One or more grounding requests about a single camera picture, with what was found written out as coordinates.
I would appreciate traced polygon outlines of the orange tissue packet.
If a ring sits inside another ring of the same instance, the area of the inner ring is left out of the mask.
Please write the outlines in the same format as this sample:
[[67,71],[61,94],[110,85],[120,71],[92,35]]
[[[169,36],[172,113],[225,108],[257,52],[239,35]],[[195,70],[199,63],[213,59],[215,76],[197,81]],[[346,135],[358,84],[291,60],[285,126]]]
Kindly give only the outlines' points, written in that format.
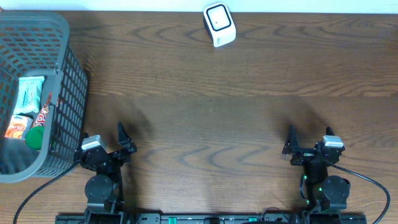
[[28,116],[12,115],[6,129],[5,138],[24,140],[32,126],[33,119]]

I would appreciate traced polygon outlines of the green lid jar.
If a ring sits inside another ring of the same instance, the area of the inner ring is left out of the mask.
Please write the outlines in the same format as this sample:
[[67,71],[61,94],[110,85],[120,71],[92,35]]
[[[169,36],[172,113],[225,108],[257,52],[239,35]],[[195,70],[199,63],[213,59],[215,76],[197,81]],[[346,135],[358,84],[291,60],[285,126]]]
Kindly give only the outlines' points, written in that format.
[[25,136],[25,143],[32,149],[39,151],[42,147],[42,141],[45,128],[36,126],[29,130]]

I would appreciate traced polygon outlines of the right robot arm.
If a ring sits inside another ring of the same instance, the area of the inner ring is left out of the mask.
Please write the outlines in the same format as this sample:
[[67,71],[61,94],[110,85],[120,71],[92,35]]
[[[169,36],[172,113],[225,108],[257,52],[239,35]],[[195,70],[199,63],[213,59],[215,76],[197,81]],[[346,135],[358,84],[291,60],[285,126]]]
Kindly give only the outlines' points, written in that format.
[[329,175],[328,168],[339,161],[344,150],[343,141],[330,127],[313,147],[300,147],[295,127],[289,126],[282,153],[292,156],[291,165],[303,167],[300,194],[308,205],[297,215],[297,223],[342,222],[340,213],[347,208],[351,184],[340,176]]

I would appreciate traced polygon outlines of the red Top chocolate bar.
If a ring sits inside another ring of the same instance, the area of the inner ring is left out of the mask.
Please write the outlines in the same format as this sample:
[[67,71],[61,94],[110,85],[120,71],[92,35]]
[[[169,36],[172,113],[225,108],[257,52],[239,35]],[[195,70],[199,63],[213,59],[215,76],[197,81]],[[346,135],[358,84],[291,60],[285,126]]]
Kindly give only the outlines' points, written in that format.
[[42,109],[40,110],[39,114],[37,115],[35,121],[32,124],[32,127],[44,127],[45,126],[45,122],[47,119],[47,115],[49,113],[49,105],[52,99],[52,92],[49,93],[49,96],[45,102],[45,104],[43,105]]

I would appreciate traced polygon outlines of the teal snack packet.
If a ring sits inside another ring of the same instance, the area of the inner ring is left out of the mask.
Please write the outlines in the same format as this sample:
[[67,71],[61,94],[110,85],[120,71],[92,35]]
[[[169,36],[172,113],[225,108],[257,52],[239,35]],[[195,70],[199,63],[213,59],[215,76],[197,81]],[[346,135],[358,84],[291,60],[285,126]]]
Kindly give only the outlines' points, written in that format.
[[38,113],[44,76],[21,77],[14,114]]

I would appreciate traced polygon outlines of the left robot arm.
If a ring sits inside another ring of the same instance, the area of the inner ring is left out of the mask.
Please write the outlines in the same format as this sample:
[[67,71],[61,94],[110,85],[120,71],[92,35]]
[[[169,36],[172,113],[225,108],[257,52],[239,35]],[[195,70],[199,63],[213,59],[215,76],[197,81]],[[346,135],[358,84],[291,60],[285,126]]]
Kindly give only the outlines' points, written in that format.
[[83,139],[81,148],[75,152],[74,160],[82,168],[96,173],[85,185],[88,199],[84,223],[131,223],[134,218],[125,212],[123,178],[121,168],[131,161],[137,146],[128,136],[121,122],[118,123],[118,144],[121,149],[107,152],[100,135]]

